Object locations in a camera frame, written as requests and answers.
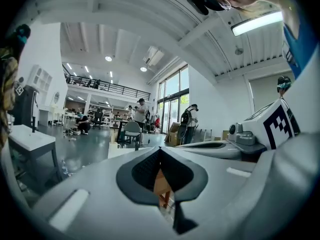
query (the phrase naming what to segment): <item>railing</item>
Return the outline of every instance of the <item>railing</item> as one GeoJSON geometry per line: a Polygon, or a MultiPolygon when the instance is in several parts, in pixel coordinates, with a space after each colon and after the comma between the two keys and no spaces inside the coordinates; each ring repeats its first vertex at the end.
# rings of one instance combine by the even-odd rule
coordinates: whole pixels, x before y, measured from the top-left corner
{"type": "Polygon", "coordinates": [[[146,101],[150,99],[150,93],[137,90],[137,89],[132,89],[129,87],[125,87],[122,85],[114,84],[114,83],[109,83],[106,81],[101,81],[97,79],[90,79],[87,77],[82,77],[82,76],[73,76],[69,75],[69,77],[66,79],[67,84],[71,85],[77,85],[77,86],[83,86],[83,87],[88,87],[88,88],[93,88],[93,89],[98,89],[114,94],[121,94],[121,95],[126,95],[130,97],[135,97],[135,98],[143,98],[146,101]]]}

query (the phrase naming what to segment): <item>backpack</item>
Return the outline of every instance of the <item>backpack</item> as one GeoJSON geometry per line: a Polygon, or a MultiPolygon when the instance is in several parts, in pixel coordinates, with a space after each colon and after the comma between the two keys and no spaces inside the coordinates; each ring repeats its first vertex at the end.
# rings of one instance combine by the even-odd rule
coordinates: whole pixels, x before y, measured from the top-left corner
{"type": "Polygon", "coordinates": [[[192,122],[192,115],[191,111],[194,109],[188,110],[190,107],[188,107],[183,114],[181,115],[181,125],[188,125],[192,122]]]}

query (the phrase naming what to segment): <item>metal leg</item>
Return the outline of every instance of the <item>metal leg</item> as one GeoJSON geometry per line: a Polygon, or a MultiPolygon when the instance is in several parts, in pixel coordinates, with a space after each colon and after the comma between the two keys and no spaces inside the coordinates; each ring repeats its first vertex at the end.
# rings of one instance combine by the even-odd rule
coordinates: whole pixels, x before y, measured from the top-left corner
{"type": "Polygon", "coordinates": [[[54,147],[52,149],[52,160],[53,160],[53,165],[54,168],[56,168],[56,177],[58,178],[58,181],[62,181],[62,176],[60,173],[60,169],[59,169],[59,164],[58,164],[58,160],[57,160],[57,154],[56,154],[56,144],[54,144],[54,147]]]}

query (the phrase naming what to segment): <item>large window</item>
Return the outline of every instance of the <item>large window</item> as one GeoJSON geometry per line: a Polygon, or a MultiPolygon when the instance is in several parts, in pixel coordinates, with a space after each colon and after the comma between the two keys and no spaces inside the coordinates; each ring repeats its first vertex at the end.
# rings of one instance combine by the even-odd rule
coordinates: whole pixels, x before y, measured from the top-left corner
{"type": "Polygon", "coordinates": [[[189,70],[185,66],[159,85],[157,112],[161,132],[167,133],[171,125],[180,122],[182,113],[189,107],[189,70]]]}
{"type": "Polygon", "coordinates": [[[179,92],[179,73],[168,78],[165,83],[165,97],[179,92]]]}

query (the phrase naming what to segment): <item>ceiling light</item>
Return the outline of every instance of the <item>ceiling light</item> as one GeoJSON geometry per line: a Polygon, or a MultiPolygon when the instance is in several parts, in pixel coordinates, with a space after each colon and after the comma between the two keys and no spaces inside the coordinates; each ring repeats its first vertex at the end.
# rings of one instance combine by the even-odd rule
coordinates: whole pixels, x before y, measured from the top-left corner
{"type": "Polygon", "coordinates": [[[239,24],[234,25],[231,29],[233,31],[233,34],[237,37],[248,31],[251,31],[272,23],[281,22],[283,20],[284,18],[281,11],[272,12],[267,15],[261,16],[259,18],[245,20],[239,24]]]}

